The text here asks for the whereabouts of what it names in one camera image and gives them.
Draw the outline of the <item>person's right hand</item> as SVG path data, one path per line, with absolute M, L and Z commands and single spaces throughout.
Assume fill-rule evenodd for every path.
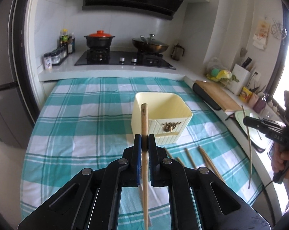
M 273 146 L 273 156 L 272 156 L 272 170 L 274 173 L 285 170 L 285 162 L 289 161 L 289 151 L 280 151 L 280 145 L 277 143 Z M 289 179 L 289 169 L 285 175 L 286 179 Z

